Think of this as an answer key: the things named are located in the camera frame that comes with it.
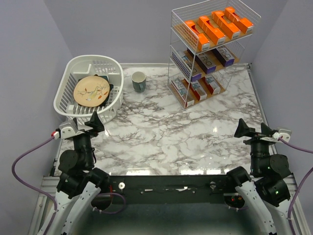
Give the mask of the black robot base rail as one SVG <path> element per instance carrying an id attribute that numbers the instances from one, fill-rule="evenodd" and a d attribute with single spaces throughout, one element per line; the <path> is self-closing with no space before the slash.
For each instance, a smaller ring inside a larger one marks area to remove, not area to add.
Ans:
<path id="1" fill-rule="evenodd" d="M 226 175 L 111 176 L 113 192 L 126 204 L 224 204 L 239 197 Z"/>

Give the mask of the orange toothpaste box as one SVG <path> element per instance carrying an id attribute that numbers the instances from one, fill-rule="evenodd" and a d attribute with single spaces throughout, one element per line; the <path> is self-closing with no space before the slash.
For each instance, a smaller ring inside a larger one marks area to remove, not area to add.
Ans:
<path id="1" fill-rule="evenodd" d="M 219 28 L 215 27 L 207 16 L 200 16 L 198 25 L 216 46 L 225 42 L 225 34 Z"/>
<path id="2" fill-rule="evenodd" d="M 240 17 L 233 7 L 226 7 L 224 9 L 224 14 L 243 33 L 251 33 L 254 30 L 254 24 L 249 19 Z"/>
<path id="3" fill-rule="evenodd" d="M 218 27 L 225 33 L 225 35 L 233 40 L 240 36 L 240 29 L 233 23 L 226 20 L 226 16 L 223 11 L 213 11 L 211 13 L 213 21 Z"/>
<path id="4" fill-rule="evenodd" d="M 189 31 L 192 31 L 194 36 L 192 36 L 192 41 L 196 44 L 197 49 L 199 51 L 206 51 L 210 48 L 210 41 L 208 40 L 208 38 L 203 34 L 200 33 L 197 28 L 196 28 L 196 24 L 194 23 L 194 21 L 189 20 L 189 21 L 185 21 L 185 24 L 188 27 Z"/>

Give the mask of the dark green ceramic mug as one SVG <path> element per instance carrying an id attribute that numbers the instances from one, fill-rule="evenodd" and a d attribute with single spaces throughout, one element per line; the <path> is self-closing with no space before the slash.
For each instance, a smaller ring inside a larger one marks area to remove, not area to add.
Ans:
<path id="1" fill-rule="evenodd" d="M 136 92 L 142 93 L 146 89 L 146 75 L 141 71 L 132 74 L 133 88 Z"/>

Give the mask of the purple silver toothpaste box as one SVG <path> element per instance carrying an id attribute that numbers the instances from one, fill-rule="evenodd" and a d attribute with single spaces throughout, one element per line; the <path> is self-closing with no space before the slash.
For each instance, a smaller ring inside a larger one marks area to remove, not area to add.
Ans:
<path id="1" fill-rule="evenodd" d="M 188 81 L 196 82 L 201 78 L 201 72 L 193 67 L 193 63 L 182 51 L 172 51 L 171 58 Z"/>
<path id="2" fill-rule="evenodd" d="M 224 67 L 229 67 L 234 64 L 235 57 L 225 46 L 212 49 L 212 53 Z"/>
<path id="3" fill-rule="evenodd" d="M 189 49 L 187 49 L 184 51 L 184 54 L 188 57 L 190 62 L 193 63 L 193 67 L 198 69 L 201 73 L 203 72 L 205 74 L 210 74 L 213 73 L 217 68 L 216 63 L 207 52 L 194 56 L 194 54 Z"/>

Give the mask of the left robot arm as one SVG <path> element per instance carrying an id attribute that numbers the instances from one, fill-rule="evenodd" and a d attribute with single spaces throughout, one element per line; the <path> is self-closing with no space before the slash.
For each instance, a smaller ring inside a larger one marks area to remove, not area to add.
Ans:
<path id="1" fill-rule="evenodd" d="M 105 127 L 97 112 L 93 112 L 84 125 L 88 127 L 87 130 L 80 129 L 74 118 L 60 124 L 52 135 L 54 138 L 72 141 L 74 149 L 64 151 L 59 158 L 61 175 L 54 205 L 38 231 L 40 235 L 62 235 L 68 216 L 81 211 L 79 202 L 93 199 L 96 193 L 104 193 L 108 189 L 110 176 L 94 166 L 96 157 L 91 145 L 91 139 L 103 132 Z"/>

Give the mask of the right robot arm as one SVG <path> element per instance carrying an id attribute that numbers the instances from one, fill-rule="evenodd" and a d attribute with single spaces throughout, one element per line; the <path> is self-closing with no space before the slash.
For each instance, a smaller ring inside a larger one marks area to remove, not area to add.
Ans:
<path id="1" fill-rule="evenodd" d="M 234 137 L 247 137 L 244 144 L 250 146 L 251 172 L 239 166 L 226 175 L 225 187 L 238 192 L 256 217 L 260 230 L 266 235 L 293 235 L 288 214 L 291 195 L 284 179 L 290 176 L 288 158 L 281 154 L 270 154 L 269 147 L 288 137 L 278 130 L 270 129 L 265 123 L 261 131 L 248 127 L 239 119 Z"/>

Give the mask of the white plastic dish basket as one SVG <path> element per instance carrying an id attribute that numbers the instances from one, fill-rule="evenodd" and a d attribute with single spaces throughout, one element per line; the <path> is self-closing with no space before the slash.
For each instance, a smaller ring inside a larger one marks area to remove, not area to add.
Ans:
<path id="1" fill-rule="evenodd" d="M 74 100 L 74 88 L 79 80 L 90 76 L 106 76 L 113 85 L 105 106 L 85 107 Z M 80 55 L 66 65 L 53 106 L 55 111 L 66 119 L 76 118 L 81 125 L 97 112 L 105 124 L 111 121 L 121 108 L 123 100 L 124 74 L 121 65 L 114 59 L 103 55 Z"/>

